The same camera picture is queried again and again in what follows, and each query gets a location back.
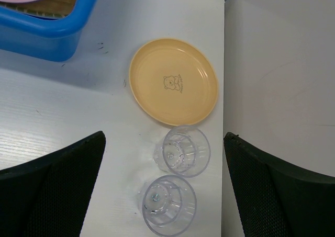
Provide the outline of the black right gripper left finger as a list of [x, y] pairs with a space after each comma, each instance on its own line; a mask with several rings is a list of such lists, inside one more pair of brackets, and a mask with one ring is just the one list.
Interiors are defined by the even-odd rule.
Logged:
[[1, 170], [1, 236], [79, 236], [105, 146], [99, 131]]

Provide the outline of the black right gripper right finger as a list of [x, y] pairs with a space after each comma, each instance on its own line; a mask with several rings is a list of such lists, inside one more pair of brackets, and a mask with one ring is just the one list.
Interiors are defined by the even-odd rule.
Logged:
[[245, 236], [334, 236], [334, 177], [277, 158], [231, 132], [224, 149]]

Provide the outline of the woven bamboo mat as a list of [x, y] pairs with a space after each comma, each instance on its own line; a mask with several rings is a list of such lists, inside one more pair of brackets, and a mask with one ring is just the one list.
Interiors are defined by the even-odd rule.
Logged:
[[76, 0], [37, 0], [30, 3], [4, 3], [1, 6], [27, 14], [30, 16], [46, 19], [60, 19], [68, 16]]

